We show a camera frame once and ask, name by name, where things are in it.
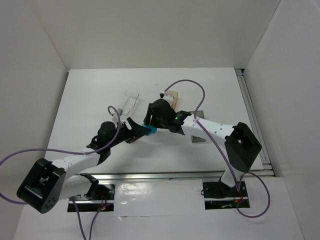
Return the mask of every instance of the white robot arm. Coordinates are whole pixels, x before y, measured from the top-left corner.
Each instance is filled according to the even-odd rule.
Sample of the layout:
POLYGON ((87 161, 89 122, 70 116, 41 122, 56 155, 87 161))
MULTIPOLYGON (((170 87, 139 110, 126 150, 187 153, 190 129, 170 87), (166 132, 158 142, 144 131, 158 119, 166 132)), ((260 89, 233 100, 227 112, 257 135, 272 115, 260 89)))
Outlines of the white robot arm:
MULTIPOLYGON (((145 126, 168 129, 172 133, 190 135, 210 140, 208 134, 196 122, 208 131, 218 145, 226 149, 228 161, 235 175, 236 181, 250 170, 262 146, 250 128, 242 122, 236 126, 225 125, 197 118, 187 111, 175 112, 165 99, 158 99, 149 104, 147 115, 144 119, 145 126)), ((226 169, 220 181, 233 188, 235 180, 229 169, 226 169)))
POLYGON ((110 156, 111 148, 117 144, 131 144, 151 131, 135 123, 130 117, 127 122, 131 129, 121 123, 112 142, 116 135, 116 125, 106 121, 101 124, 91 143, 83 149, 83 154, 53 161, 44 158, 37 160, 20 185, 17 196, 44 214, 59 200, 75 195, 84 195, 89 199, 99 195, 101 186, 97 179, 87 173, 77 174, 103 163, 110 156))

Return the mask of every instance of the purple cable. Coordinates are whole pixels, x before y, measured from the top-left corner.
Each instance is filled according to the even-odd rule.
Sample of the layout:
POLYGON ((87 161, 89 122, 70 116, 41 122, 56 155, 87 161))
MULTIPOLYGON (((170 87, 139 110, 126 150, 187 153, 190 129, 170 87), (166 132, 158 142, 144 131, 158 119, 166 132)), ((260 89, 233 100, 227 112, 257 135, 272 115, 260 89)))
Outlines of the purple cable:
MULTIPOLYGON (((72 197, 70 197, 69 199, 70 199, 70 201, 71 201, 71 202, 73 203, 73 205, 74 205, 74 208, 75 208, 75 211, 76 211, 76 215, 77 215, 77 217, 78 217, 78 222, 79 222, 79 227, 80 227, 80 231, 81 231, 82 237, 83 237, 84 240, 87 240, 86 235, 85 235, 84 228, 83 228, 83 226, 82 226, 79 208, 78 208, 75 200, 74 200, 72 197)), ((110 204, 111 204, 111 203, 107 203, 107 204, 103 205, 103 206, 96 212, 96 214, 94 215, 94 217, 93 217, 93 219, 92 219, 92 222, 91 222, 91 226, 90 226, 89 240, 91 240, 92 229, 93 229, 93 227, 94 227, 94 223, 95 223, 95 220, 96 220, 98 214, 101 212, 101 210, 102 210, 103 208, 105 208, 106 206, 108 206, 108 205, 110 205, 110 204)))
MULTIPOLYGON (((198 85, 198 86, 201 88, 201 90, 202 90, 202 99, 201 99, 200 103, 198 104, 198 106, 195 108, 194 114, 193 114, 193 115, 194 115, 194 119, 196 120, 196 119, 197 119, 197 111, 198 111, 198 109, 200 108, 201 104, 202 104, 202 103, 204 102, 204 100, 205 100, 205 96, 206 96, 205 89, 204 89, 203 86, 201 86, 198 82, 196 82, 196 81, 194 81, 194 80, 182 79, 182 80, 178 80, 178 81, 175 81, 174 83, 172 83, 170 86, 168 86, 168 87, 164 90, 164 92, 168 91, 173 85, 175 85, 175 84, 177 84, 177 83, 180 83, 180 82, 190 82, 190 83, 194 83, 194 84, 198 85)), ((266 184, 264 183, 264 181, 263 181, 258 175, 254 174, 254 173, 252 173, 252 172, 249 172, 249 171, 246 172, 246 173, 244 173, 244 174, 241 176, 240 180, 237 181, 237 178, 236 178, 236 175, 235 175, 235 173, 234 173, 234 170, 232 169, 232 166, 231 166, 230 162, 228 161, 228 159, 227 159, 226 155, 224 154, 224 152, 222 151, 221 147, 218 145, 217 141, 214 139, 213 136, 211 136, 211 134, 209 133, 209 131, 205 128, 205 126, 203 126, 203 125, 200 123, 200 121, 197 121, 196 123, 197 123, 197 124, 203 129, 203 131, 208 135, 208 137, 211 139, 211 141, 213 142, 213 144, 214 144, 214 145, 216 146, 216 148, 218 149, 219 153, 222 155, 223 160, 225 161, 226 165, 228 166, 228 168, 229 168, 229 170, 230 170, 230 172, 231 172, 231 175, 232 175, 233 180, 234 180, 234 183, 235 183, 236 190, 237 190, 238 192, 240 191, 241 181, 242 181, 242 179, 244 178, 244 175, 245 175, 245 174, 251 174, 251 175, 257 177, 257 178, 259 179, 259 181, 262 183, 262 185, 264 186, 265 190, 266 190, 266 194, 267 194, 267 196, 268 196, 268 204, 267 204, 265 210, 264 210, 262 213, 260 213, 260 214, 258 214, 258 215, 255 215, 255 216, 250 216, 250 215, 246 215, 246 214, 242 213, 242 212, 240 211, 240 209, 239 209, 239 205, 240 205, 240 203, 243 202, 244 200, 242 200, 242 201, 240 201, 240 202, 237 203, 237 205, 236 205, 237 211, 238 211, 242 216, 247 217, 247 218, 251 218, 251 219, 259 218, 259 217, 261 217, 262 215, 264 215, 264 214, 268 211, 268 209, 269 209, 269 207, 270 207, 270 203, 271 203, 270 193, 269 193, 269 190, 268 190, 266 184)))
POLYGON ((263 181, 258 175, 254 174, 253 172, 250 172, 250 171, 244 173, 244 174, 241 176, 241 178, 240 178, 240 180, 239 180, 239 183, 241 183, 241 181, 242 181, 242 179, 244 178, 245 174, 251 174, 251 175, 255 176, 257 179, 259 179, 259 181, 262 183, 262 185, 263 185, 264 188, 265 188, 266 194, 268 195, 268 204, 267 204, 265 210, 264 210, 262 213, 260 213, 260 214, 258 214, 258 215, 254 215, 254 216, 246 215, 246 214, 244 214, 243 212, 240 211, 239 205, 240 205, 243 201, 245 201, 245 199, 242 200, 242 201, 239 201, 239 202, 237 203, 236 209, 238 210, 238 212, 239 212, 242 216, 245 216, 246 218, 250 218, 250 219, 259 218, 259 217, 261 217, 262 215, 264 215, 264 214, 268 211, 268 209, 269 209, 269 207, 270 207, 270 203, 271 203, 270 192, 269 192, 266 184, 264 183, 264 181, 263 181))
MULTIPOLYGON (((118 113, 118 111, 116 110, 116 108, 114 108, 113 106, 108 106, 108 112, 110 113, 110 108, 114 110, 117 118, 118 118, 118 123, 120 123, 120 115, 118 113)), ((119 124, 116 128, 116 133, 114 135, 114 137, 111 139, 110 142, 108 142, 107 145, 101 147, 100 149, 97 149, 95 151, 89 151, 89 152, 86 152, 85 154, 86 155, 89 155, 89 154, 95 154, 95 153, 98 153, 100 151, 102 151, 103 149, 106 149, 108 146, 110 146, 110 144, 113 143, 113 141, 116 139, 116 137, 118 136, 119 134, 119 131, 120 131, 120 127, 119 127, 119 124)), ((20 151, 16 151, 16 152, 13 152, 11 154, 9 154, 8 156, 6 156, 4 159, 2 159, 0 161, 0 166, 5 162, 7 161, 9 158, 17 155, 17 154, 22 154, 22 153, 27 153, 27 152, 56 152, 56 153, 63 153, 63 154, 72 154, 72 155, 84 155, 83 152, 77 152, 77 151, 65 151, 65 150, 59 150, 59 149, 52 149, 52 148, 30 148, 30 149, 24 149, 24 150, 20 150, 20 151)), ((0 198, 12 203, 12 204, 20 204, 20 205, 26 205, 27 203, 23 202, 23 201, 15 201, 15 200, 12 200, 6 196, 4 196, 1 192, 0 192, 0 198)))

